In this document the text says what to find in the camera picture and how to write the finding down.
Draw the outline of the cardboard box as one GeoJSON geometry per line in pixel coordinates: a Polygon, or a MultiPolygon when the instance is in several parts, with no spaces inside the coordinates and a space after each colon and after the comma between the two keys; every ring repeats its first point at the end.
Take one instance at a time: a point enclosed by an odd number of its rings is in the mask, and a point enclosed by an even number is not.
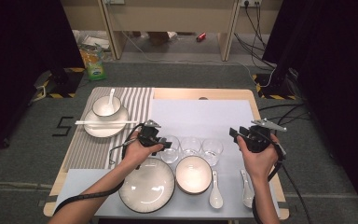
{"type": "Polygon", "coordinates": [[[148,32],[147,34],[153,46],[161,46],[177,37],[176,32],[148,32]]]}

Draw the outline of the beige desk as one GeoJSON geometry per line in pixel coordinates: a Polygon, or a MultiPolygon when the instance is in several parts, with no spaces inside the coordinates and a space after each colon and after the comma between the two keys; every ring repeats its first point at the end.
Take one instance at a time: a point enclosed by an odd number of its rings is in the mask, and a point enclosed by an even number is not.
{"type": "Polygon", "coordinates": [[[221,59],[229,57],[235,34],[250,34],[259,23],[271,33],[283,0],[241,7],[240,0],[60,0],[74,30],[106,31],[115,60],[132,31],[216,33],[221,59]]]}

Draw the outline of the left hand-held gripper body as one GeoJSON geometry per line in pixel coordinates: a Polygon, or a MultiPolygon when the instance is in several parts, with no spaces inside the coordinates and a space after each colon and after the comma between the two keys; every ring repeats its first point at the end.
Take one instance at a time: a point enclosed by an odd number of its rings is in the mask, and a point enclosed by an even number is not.
{"type": "Polygon", "coordinates": [[[142,125],[141,131],[138,133],[138,140],[142,146],[152,147],[159,142],[159,138],[157,137],[158,128],[160,128],[160,125],[152,119],[147,120],[142,125]]]}

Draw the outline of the green packet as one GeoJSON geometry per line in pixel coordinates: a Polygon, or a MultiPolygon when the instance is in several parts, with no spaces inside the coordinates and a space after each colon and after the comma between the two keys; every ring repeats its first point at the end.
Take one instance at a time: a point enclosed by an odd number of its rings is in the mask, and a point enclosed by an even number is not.
{"type": "Polygon", "coordinates": [[[101,61],[87,62],[87,72],[90,80],[102,80],[106,79],[106,73],[101,61]]]}

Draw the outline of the black stand base hazard tape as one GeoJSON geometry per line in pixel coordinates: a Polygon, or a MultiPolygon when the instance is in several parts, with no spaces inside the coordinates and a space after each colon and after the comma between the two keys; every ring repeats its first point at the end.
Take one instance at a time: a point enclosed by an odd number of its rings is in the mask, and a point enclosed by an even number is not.
{"type": "Polygon", "coordinates": [[[276,77],[274,70],[266,74],[252,75],[255,89],[260,98],[295,100],[296,95],[286,77],[276,77]]]}
{"type": "Polygon", "coordinates": [[[44,82],[36,87],[34,100],[45,97],[62,99],[74,98],[84,76],[83,68],[65,68],[62,74],[49,73],[44,82]]]}

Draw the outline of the clear plastic bag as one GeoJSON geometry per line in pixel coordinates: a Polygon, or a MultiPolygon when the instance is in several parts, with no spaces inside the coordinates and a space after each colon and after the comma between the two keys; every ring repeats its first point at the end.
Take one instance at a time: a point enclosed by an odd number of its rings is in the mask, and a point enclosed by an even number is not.
{"type": "Polygon", "coordinates": [[[106,31],[73,30],[77,44],[95,46],[99,45],[103,49],[109,49],[110,42],[106,31]]]}

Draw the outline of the white bowl dark rim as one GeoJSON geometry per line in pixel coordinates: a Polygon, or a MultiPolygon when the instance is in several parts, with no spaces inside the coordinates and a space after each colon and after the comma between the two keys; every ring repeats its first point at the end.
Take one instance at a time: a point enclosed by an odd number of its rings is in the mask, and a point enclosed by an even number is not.
{"type": "Polygon", "coordinates": [[[175,169],[175,176],[179,186],[206,188],[212,181],[212,169],[205,159],[189,156],[179,161],[175,169]]]}
{"type": "Polygon", "coordinates": [[[201,187],[201,188],[189,188],[189,187],[183,187],[183,186],[178,186],[178,188],[183,192],[183,193],[186,193],[188,195],[200,195],[202,193],[204,193],[208,188],[204,188],[204,187],[201,187]]]}
{"type": "MultiPolygon", "coordinates": [[[[97,115],[97,116],[101,116],[101,117],[107,117],[105,114],[104,114],[104,106],[108,103],[108,98],[109,96],[106,95],[106,96],[103,96],[103,97],[100,97],[98,98],[93,106],[92,106],[92,111],[97,115]]],[[[114,96],[113,98],[113,106],[114,106],[114,113],[112,115],[114,115],[115,113],[118,112],[118,110],[121,108],[121,101],[116,97],[114,96]]]]}

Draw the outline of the person's right hand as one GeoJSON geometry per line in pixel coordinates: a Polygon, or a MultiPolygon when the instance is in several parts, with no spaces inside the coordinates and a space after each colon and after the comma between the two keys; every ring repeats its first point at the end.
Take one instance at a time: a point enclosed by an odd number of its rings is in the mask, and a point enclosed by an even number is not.
{"type": "Polygon", "coordinates": [[[269,172],[278,160],[275,147],[270,144],[262,152],[254,153],[248,149],[245,141],[240,136],[237,137],[237,142],[242,153],[245,169],[252,179],[254,188],[268,187],[269,172]]]}

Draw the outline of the white wall socket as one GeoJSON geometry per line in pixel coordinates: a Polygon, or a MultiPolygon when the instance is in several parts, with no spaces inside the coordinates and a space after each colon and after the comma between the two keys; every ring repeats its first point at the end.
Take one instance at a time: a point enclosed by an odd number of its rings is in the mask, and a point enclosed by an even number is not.
{"type": "Polygon", "coordinates": [[[241,7],[260,7],[263,0],[240,0],[241,7]]]}

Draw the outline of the clear drinking glass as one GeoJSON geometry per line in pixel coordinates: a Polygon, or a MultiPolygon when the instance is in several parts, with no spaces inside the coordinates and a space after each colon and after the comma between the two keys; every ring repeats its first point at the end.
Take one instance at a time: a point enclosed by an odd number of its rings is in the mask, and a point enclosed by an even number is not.
{"type": "Polygon", "coordinates": [[[224,151],[223,144],[217,139],[205,139],[202,142],[202,153],[201,156],[205,159],[211,166],[215,166],[224,151]]]}
{"type": "Polygon", "coordinates": [[[189,136],[181,140],[182,157],[198,156],[200,154],[201,142],[199,138],[189,136]]]}
{"type": "Polygon", "coordinates": [[[171,146],[160,152],[160,158],[166,163],[174,163],[179,158],[179,140],[173,135],[166,135],[165,138],[168,142],[171,142],[171,146]]]}

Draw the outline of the person's left hand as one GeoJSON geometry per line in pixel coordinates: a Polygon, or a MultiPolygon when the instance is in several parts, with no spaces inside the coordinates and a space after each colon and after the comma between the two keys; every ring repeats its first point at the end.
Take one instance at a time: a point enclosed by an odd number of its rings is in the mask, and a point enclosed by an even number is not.
{"type": "Polygon", "coordinates": [[[158,152],[161,149],[163,149],[162,144],[156,144],[152,147],[144,147],[138,139],[134,138],[127,145],[125,156],[119,166],[126,173],[130,173],[142,164],[149,155],[158,152]]]}

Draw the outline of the white plate dark rim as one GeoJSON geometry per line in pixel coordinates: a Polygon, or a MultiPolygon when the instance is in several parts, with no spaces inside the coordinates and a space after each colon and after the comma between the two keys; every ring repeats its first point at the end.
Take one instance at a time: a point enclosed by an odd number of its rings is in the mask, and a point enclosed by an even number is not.
{"type": "Polygon", "coordinates": [[[147,158],[126,177],[118,192],[130,210],[145,214],[162,208],[174,189],[174,175],[169,165],[160,159],[147,158]]]}
{"type": "MultiPolygon", "coordinates": [[[[92,110],[90,110],[85,116],[84,120],[100,120],[100,121],[126,121],[129,119],[129,113],[125,107],[121,107],[117,113],[108,117],[97,116],[92,110]]],[[[109,137],[117,135],[125,127],[119,128],[91,128],[84,126],[85,131],[94,137],[109,137]]]]}

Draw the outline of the black curtain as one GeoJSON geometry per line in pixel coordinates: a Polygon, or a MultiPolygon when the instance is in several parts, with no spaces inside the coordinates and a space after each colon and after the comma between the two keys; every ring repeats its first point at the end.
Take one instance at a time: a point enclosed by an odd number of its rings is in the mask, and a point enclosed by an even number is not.
{"type": "Polygon", "coordinates": [[[282,0],[264,54],[293,68],[330,152],[358,194],[358,0],[282,0]]]}
{"type": "Polygon", "coordinates": [[[0,0],[0,145],[42,73],[82,65],[61,0],[0,0]]]}

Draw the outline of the white table sheet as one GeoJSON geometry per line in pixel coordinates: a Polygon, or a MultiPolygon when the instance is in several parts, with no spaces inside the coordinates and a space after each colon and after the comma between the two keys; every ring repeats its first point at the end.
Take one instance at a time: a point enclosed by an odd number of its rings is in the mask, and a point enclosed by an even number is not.
{"type": "Polygon", "coordinates": [[[161,135],[171,134],[180,139],[193,136],[203,141],[217,139],[224,151],[218,163],[211,167],[218,175],[218,188],[224,204],[220,209],[210,206],[209,188],[200,195],[188,195],[178,188],[175,169],[178,162],[169,165],[175,181],[170,200],[159,210],[151,213],[137,213],[128,208],[120,199],[119,192],[110,195],[95,213],[101,218],[126,219],[200,219],[229,220],[251,218],[253,212],[242,202],[243,183],[240,171],[244,169],[242,154],[238,145],[228,134],[229,129],[249,126],[254,118],[247,100],[167,100],[154,99],[150,107],[151,119],[161,129],[161,135]]]}

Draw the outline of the striped woven placemat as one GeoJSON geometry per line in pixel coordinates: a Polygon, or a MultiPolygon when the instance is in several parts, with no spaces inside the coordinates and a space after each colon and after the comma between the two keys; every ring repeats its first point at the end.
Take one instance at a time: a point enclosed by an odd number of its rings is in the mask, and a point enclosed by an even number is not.
{"type": "MultiPolygon", "coordinates": [[[[115,96],[125,108],[128,120],[144,122],[154,96],[152,88],[116,88],[115,96]]],[[[86,125],[78,125],[62,164],[69,169],[108,169],[121,161],[122,148],[134,124],[127,124],[107,134],[90,134],[86,125]]]]}

